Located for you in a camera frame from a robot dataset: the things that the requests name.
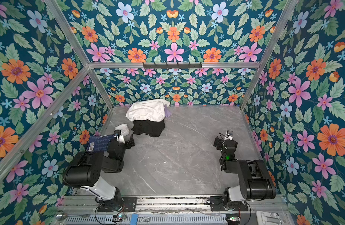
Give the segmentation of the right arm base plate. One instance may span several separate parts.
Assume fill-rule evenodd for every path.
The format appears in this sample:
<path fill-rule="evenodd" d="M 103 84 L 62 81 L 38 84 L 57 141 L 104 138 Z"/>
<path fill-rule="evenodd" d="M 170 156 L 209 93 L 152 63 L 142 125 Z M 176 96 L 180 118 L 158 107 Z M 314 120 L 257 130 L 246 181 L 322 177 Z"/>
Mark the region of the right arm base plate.
<path fill-rule="evenodd" d="M 210 196 L 206 203 L 210 206 L 212 212 L 249 211 L 249 207 L 246 202 L 232 202 L 223 196 Z"/>

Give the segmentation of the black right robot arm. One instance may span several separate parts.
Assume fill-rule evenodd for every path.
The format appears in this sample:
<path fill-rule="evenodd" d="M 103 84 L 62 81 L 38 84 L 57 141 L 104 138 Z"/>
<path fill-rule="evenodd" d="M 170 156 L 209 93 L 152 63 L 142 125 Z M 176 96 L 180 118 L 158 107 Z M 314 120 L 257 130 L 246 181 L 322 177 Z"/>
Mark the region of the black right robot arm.
<path fill-rule="evenodd" d="M 211 208 L 221 205 L 227 211 L 246 207 L 250 200 L 266 200 L 276 197 L 275 184 L 262 160 L 240 160 L 235 158 L 238 143 L 232 137 L 216 137 L 213 143 L 221 152 L 221 171 L 238 176 L 238 185 L 227 187 L 220 198 L 210 198 Z"/>

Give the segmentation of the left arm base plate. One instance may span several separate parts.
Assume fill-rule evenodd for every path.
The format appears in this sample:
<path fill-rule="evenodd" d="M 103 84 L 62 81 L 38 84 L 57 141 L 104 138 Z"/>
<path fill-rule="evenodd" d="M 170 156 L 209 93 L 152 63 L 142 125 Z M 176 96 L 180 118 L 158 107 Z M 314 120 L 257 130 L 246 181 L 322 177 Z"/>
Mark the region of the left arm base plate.
<path fill-rule="evenodd" d="M 134 212 L 137 197 L 115 197 L 112 200 L 96 200 L 99 203 L 97 212 Z"/>

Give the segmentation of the black cloth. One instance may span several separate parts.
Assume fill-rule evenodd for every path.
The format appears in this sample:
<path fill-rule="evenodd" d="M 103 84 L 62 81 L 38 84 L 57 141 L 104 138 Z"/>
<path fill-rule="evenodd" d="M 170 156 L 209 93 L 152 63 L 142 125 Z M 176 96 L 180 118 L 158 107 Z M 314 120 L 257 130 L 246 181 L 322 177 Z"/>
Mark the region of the black cloth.
<path fill-rule="evenodd" d="M 141 135 L 146 134 L 150 137 L 160 137 L 162 131 L 165 129 L 165 122 L 164 120 L 156 122 L 156 121 L 133 121 L 133 134 Z"/>

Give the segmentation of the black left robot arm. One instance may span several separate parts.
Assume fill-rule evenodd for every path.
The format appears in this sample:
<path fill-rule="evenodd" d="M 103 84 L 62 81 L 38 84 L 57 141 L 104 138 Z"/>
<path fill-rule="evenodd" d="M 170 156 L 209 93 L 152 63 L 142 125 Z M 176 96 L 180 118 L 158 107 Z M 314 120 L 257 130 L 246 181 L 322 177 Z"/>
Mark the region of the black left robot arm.
<path fill-rule="evenodd" d="M 134 136 L 125 139 L 121 130 L 112 135 L 91 137 L 86 151 L 77 153 L 65 169 L 64 184 L 93 194 L 99 212 L 121 211 L 124 200 L 119 188 L 105 181 L 101 172 L 122 172 L 125 152 L 134 146 Z"/>

